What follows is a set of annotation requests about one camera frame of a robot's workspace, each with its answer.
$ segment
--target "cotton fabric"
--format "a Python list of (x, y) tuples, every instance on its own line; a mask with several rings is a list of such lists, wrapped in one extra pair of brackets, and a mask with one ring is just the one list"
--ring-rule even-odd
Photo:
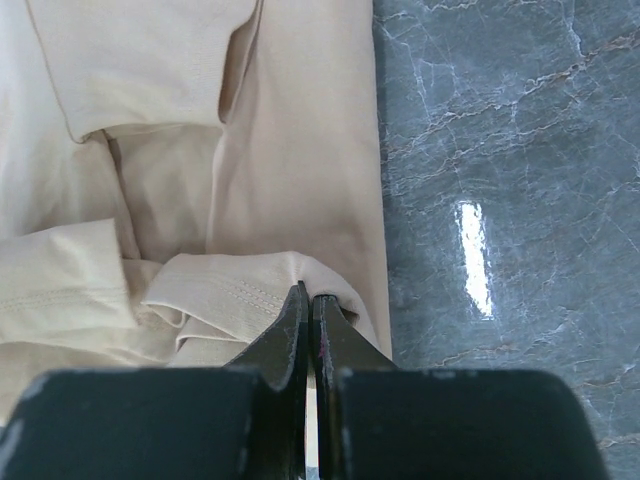
[(0, 424), (52, 368), (222, 365), (299, 280), (390, 356), (370, 28), (364, 0), (0, 3)]

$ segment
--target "stitching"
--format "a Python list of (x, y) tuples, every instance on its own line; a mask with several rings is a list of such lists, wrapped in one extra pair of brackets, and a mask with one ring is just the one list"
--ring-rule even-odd
[(4, 310), (4, 307), (7, 306), (11, 306), (11, 305), (29, 305), (32, 303), (41, 303), (41, 302), (46, 302), (48, 300), (56, 300), (56, 299), (60, 299), (60, 300), (64, 300), (65, 298), (69, 298), (69, 297), (73, 297), (75, 295), (79, 295), (79, 294), (92, 294), (92, 295), (100, 295), (100, 297), (105, 298), (106, 300), (109, 299), (113, 299), (113, 298), (119, 298), (119, 297), (127, 297), (128, 298), (128, 292), (126, 290), (123, 289), (114, 289), (117, 291), (112, 291), (112, 292), (108, 292), (108, 291), (101, 291), (101, 290), (77, 290), (75, 292), (60, 292), (60, 293), (52, 293), (52, 294), (38, 294), (38, 295), (30, 295), (30, 296), (24, 296), (24, 297), (15, 297), (15, 298), (11, 298), (9, 300), (3, 300), (2, 302), (0, 302), (0, 311)]
[(78, 295), (83, 293), (102, 293), (103, 295), (115, 295), (119, 293), (127, 293), (127, 290), (120, 287), (113, 288), (99, 288), (99, 289), (84, 289), (84, 288), (65, 288), (62, 290), (51, 290), (46, 293), (38, 293), (35, 295), (24, 295), (22, 297), (12, 297), (10, 300), (3, 300), (0, 302), (0, 305), (5, 305), (7, 303), (14, 303), (20, 300), (29, 300), (29, 299), (37, 299), (37, 298), (55, 298), (55, 297), (69, 297), (72, 295)]
[[(206, 275), (206, 274), (177, 274), (177, 275), (167, 276), (167, 278), (194, 279), (194, 280), (198, 280), (198, 281), (203, 282), (203, 283), (208, 283), (208, 284), (211, 284), (211, 285), (217, 285), (220, 288), (223, 288), (223, 285), (224, 285), (224, 286), (226, 286), (228, 288), (231, 288), (231, 289), (235, 290), (236, 292), (243, 293), (243, 294), (245, 294), (245, 295), (247, 295), (247, 296), (249, 296), (251, 298), (254, 298), (256, 301), (258, 301), (258, 302), (260, 302), (260, 303), (262, 303), (264, 305), (267, 305), (267, 306), (269, 306), (271, 308), (274, 308), (278, 312), (282, 309), (281, 305), (275, 305), (275, 304), (273, 304), (273, 303), (271, 303), (271, 302), (269, 302), (269, 301), (267, 301), (267, 300), (265, 300), (263, 298), (260, 298), (260, 297), (258, 297), (256, 295), (254, 295), (251, 292), (248, 292), (247, 290), (244, 290), (243, 288), (239, 287), (238, 285), (235, 285), (232, 282), (230, 282), (228, 280), (225, 280), (224, 278), (221, 278), (221, 277), (218, 277), (218, 278), (214, 279), (214, 278), (211, 277), (211, 275)], [(278, 302), (284, 302), (284, 298), (278, 298), (278, 297), (276, 297), (274, 295), (269, 295), (268, 293), (262, 292), (262, 290), (259, 290), (257, 288), (254, 288), (254, 289), (259, 291), (260, 293), (263, 293), (266, 296), (278, 301)]]
[(104, 305), (104, 304), (110, 304), (110, 303), (116, 303), (113, 300), (112, 301), (104, 301), (104, 302), (100, 302), (97, 300), (87, 300), (84, 302), (44, 302), (44, 303), (36, 303), (36, 304), (18, 304), (18, 305), (13, 305), (13, 306), (9, 306), (7, 308), (2, 308), (0, 309), (0, 312), (19, 312), (20, 310), (24, 310), (25, 308), (42, 308), (42, 307), (57, 307), (57, 306), (64, 306), (64, 305)]
[[(179, 278), (177, 278), (177, 277), (176, 277), (176, 278), (166, 278), (165, 280), (166, 280), (166, 281), (170, 281), (170, 282), (176, 282), (176, 283), (180, 281), (180, 279), (179, 279)], [(252, 307), (254, 307), (254, 308), (257, 308), (258, 310), (262, 310), (263, 312), (268, 313), (269, 315), (277, 315), (277, 312), (271, 311), (271, 310), (269, 310), (269, 309), (267, 309), (267, 308), (264, 308), (263, 306), (256, 305), (255, 303), (250, 302), (250, 301), (249, 301), (249, 300), (247, 300), (246, 298), (243, 298), (243, 297), (241, 297), (241, 296), (239, 296), (239, 295), (236, 295), (236, 294), (235, 294), (235, 293), (233, 293), (232, 291), (227, 290), (226, 288), (224, 288), (223, 286), (221, 286), (221, 285), (217, 284), (216, 282), (212, 282), (212, 281), (210, 281), (210, 280), (204, 280), (204, 279), (202, 280), (202, 282), (203, 282), (203, 283), (210, 284), (210, 285), (215, 285), (215, 286), (217, 286), (218, 288), (220, 288), (220, 290), (222, 290), (223, 292), (228, 293), (228, 294), (229, 294), (229, 295), (231, 295), (232, 297), (234, 297), (234, 298), (236, 298), (236, 299), (240, 300), (241, 302), (246, 303), (247, 305), (250, 305), (250, 306), (252, 306)]]
[(255, 290), (256, 292), (260, 292), (261, 294), (266, 295), (267, 297), (271, 298), (272, 300), (278, 300), (278, 301), (281, 301), (281, 300), (282, 300), (281, 298), (278, 298), (278, 297), (276, 297), (275, 295), (271, 295), (271, 294), (269, 294), (269, 293), (267, 293), (267, 292), (263, 292), (263, 291), (262, 291), (262, 290), (260, 290), (258, 287), (255, 287), (255, 286), (253, 286), (253, 285), (249, 285), (247, 282), (245, 282), (245, 281), (243, 281), (243, 280), (240, 280), (240, 283), (241, 283), (242, 285), (244, 285), (245, 287), (247, 287), (247, 288), (251, 288), (252, 290)]
[(31, 3), (27, 0), (25, 2), (25, 5), (26, 5), (27, 11), (29, 13), (29, 20), (31, 22), (31, 25), (33, 26), (33, 31), (36, 34), (36, 38), (38, 39), (38, 45), (40, 46), (40, 52), (42, 54), (42, 61), (44, 63), (44, 67), (45, 67), (45, 69), (47, 71), (47, 77), (49, 77), (49, 84), (51, 85), (51, 90), (53, 90), (53, 96), (56, 99), (56, 103), (58, 104), (58, 108), (60, 109), (60, 112), (62, 113), (62, 116), (64, 117), (64, 123), (65, 123), (65, 127), (66, 127), (66, 130), (67, 130), (67, 135), (69, 135), (69, 140), (71, 140), (76, 145), (82, 145), (82, 144), (86, 143), (87, 138), (81, 139), (81, 141), (77, 141), (75, 138), (73, 138), (73, 133), (71, 131), (71, 122), (69, 121), (69, 116), (67, 115), (67, 111), (64, 109), (64, 107), (62, 105), (62, 100), (60, 98), (60, 93), (58, 92), (58, 87), (56, 86), (56, 82), (53, 79), (53, 72), (51, 70), (51, 65), (49, 64), (49, 57), (48, 57), (47, 52), (46, 52), (46, 50), (44, 48), (44, 42), (42, 41), (42, 35), (40, 35), (40, 30), (38, 30), (36, 17), (33, 14), (33, 9), (31, 8)]

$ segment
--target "beige t-shirt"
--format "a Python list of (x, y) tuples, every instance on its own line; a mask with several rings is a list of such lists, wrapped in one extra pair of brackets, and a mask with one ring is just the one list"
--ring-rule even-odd
[(370, 28), (369, 0), (0, 3), (0, 424), (44, 370), (224, 364), (298, 280), (390, 356)]

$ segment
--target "marble countertop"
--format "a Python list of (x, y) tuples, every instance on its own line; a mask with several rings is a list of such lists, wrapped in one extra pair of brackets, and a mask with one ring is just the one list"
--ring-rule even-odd
[(536, 368), (640, 472), (640, 2), (376, 0), (395, 360)]

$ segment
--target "folded clothing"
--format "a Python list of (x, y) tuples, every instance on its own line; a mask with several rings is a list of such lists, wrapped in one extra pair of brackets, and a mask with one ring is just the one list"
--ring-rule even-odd
[(298, 280), (390, 356), (371, 20), (0, 3), (0, 416), (46, 369), (222, 365)]

